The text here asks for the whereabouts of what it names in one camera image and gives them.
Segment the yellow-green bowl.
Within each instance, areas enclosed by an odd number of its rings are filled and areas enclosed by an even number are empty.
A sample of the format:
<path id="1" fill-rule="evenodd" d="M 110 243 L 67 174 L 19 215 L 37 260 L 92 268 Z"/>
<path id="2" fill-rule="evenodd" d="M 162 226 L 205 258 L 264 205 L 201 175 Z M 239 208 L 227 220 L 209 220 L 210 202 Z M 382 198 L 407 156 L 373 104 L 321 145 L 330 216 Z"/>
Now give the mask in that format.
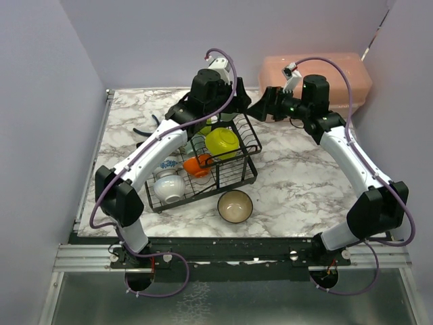
<path id="1" fill-rule="evenodd" d="M 216 128 L 205 137 L 206 148 L 216 160 L 234 158 L 240 149 L 240 141 L 237 135 L 226 128 Z"/>

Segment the black wire dish rack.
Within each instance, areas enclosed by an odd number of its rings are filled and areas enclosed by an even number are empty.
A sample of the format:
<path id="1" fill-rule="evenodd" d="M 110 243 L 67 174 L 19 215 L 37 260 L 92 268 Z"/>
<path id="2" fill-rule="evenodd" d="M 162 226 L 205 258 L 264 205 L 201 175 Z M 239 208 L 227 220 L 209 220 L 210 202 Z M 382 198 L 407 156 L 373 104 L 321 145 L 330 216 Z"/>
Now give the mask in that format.
<path id="1" fill-rule="evenodd" d="M 218 121 L 211 127 L 213 129 L 225 127 L 235 133 L 240 142 L 239 148 L 232 151 L 235 156 L 227 159 L 223 159 L 222 154 L 213 156 L 205 146 L 203 135 L 193 138 L 188 142 L 193 150 L 192 154 L 188 156 L 186 152 L 180 152 L 179 162 L 182 165 L 189 158 L 199 159 L 201 155 L 206 154 L 206 160 L 200 163 L 200 168 L 201 170 L 208 169 L 209 174 L 195 177 L 183 168 L 177 170 L 176 174 L 181 176 L 185 182 L 185 191 L 178 201 L 170 204 L 157 197 L 154 191 L 157 178 L 151 176 L 144 185 L 147 205 L 151 211 L 161 213 L 256 181 L 258 172 L 252 156 L 260 153 L 263 147 L 249 118 L 245 114 L 239 114 L 232 121 Z"/>

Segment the orange bowl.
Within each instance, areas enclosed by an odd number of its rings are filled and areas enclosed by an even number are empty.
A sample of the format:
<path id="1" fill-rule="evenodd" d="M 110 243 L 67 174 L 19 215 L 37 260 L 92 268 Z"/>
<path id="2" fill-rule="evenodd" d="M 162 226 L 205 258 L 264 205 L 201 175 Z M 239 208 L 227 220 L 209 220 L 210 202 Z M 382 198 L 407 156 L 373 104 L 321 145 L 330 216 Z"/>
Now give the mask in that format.
<path id="1" fill-rule="evenodd" d="M 183 163 L 183 168 L 188 174 L 196 178 L 207 176 L 210 173 L 211 167 L 206 167 L 205 164 L 213 163 L 210 157 L 211 155 L 209 154 L 201 154 L 198 155 L 197 157 L 188 158 Z"/>

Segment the blue floral bowl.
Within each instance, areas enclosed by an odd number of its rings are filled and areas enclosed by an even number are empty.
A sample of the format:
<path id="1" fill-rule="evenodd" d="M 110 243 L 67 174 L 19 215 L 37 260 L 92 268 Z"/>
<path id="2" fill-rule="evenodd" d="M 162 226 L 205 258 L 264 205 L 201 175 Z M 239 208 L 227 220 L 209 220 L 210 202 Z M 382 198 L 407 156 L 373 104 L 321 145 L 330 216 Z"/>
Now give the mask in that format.
<path id="1" fill-rule="evenodd" d="M 179 161 L 176 156 L 166 157 L 153 171 L 153 175 L 156 178 L 166 177 L 173 175 L 177 171 Z"/>

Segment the black rimmed bowl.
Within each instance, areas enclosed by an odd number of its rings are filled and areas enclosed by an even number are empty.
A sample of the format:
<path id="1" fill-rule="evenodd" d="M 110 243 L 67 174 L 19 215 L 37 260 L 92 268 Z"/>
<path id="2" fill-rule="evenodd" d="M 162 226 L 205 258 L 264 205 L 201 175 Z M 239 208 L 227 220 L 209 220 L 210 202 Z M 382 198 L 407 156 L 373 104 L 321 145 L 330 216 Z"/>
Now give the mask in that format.
<path id="1" fill-rule="evenodd" d="M 241 190 L 225 192 L 218 200 L 219 215 L 229 223 L 243 223 L 253 212 L 253 202 L 247 193 Z"/>

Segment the pale teal bowl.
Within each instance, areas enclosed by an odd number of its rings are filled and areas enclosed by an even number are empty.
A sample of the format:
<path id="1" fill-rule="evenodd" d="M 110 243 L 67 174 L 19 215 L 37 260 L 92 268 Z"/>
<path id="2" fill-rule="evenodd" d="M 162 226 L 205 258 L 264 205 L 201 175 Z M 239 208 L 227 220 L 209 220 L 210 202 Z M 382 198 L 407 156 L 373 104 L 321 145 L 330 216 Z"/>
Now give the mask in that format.
<path id="1" fill-rule="evenodd" d="M 232 121 L 236 116 L 236 113 L 220 113 L 220 121 L 229 122 Z"/>

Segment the white square bowl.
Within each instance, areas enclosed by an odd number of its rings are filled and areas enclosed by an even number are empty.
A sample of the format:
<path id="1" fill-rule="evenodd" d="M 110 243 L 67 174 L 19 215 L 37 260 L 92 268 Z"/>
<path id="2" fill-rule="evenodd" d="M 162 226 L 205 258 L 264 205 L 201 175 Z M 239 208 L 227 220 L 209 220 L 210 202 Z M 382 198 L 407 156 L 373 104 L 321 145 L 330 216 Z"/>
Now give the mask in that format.
<path id="1" fill-rule="evenodd" d="M 206 125 L 199 130 L 199 134 L 206 137 L 212 131 L 212 119 L 208 118 L 206 120 Z"/>

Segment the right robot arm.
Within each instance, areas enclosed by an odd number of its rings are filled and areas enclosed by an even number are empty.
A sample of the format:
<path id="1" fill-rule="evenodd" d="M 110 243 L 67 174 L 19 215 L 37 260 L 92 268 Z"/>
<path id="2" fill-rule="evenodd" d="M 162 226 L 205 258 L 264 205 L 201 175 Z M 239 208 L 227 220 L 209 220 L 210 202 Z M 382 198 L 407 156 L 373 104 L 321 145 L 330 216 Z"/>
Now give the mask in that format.
<path id="1" fill-rule="evenodd" d="M 401 226 L 401 204 L 408 199 L 408 187 L 381 172 L 346 130 L 345 120 L 329 109 L 329 83 L 324 76 L 304 77 L 300 98 L 280 87 L 268 87 L 247 114 L 258 121 L 268 116 L 275 121 L 302 121 L 304 130 L 335 160 L 355 191 L 357 200 L 345 221 L 314 236 L 311 257 L 315 263 L 325 265 L 336 250 Z"/>

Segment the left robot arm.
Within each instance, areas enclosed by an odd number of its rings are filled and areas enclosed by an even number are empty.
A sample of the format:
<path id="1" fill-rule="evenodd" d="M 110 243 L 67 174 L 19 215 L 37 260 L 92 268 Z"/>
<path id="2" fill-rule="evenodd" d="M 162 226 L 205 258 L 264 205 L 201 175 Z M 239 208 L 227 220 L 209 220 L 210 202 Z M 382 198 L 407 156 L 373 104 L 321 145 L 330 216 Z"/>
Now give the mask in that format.
<path id="1" fill-rule="evenodd" d="M 157 129 L 114 167 L 95 173 L 95 208 L 101 209 L 126 246 L 126 259 L 144 266 L 150 241 L 139 220 L 144 204 L 139 191 L 165 158 L 184 146 L 206 126 L 207 119 L 223 112 L 243 113 L 251 103 L 241 77 L 229 79 L 223 68 L 204 68 L 190 90 L 171 106 Z"/>

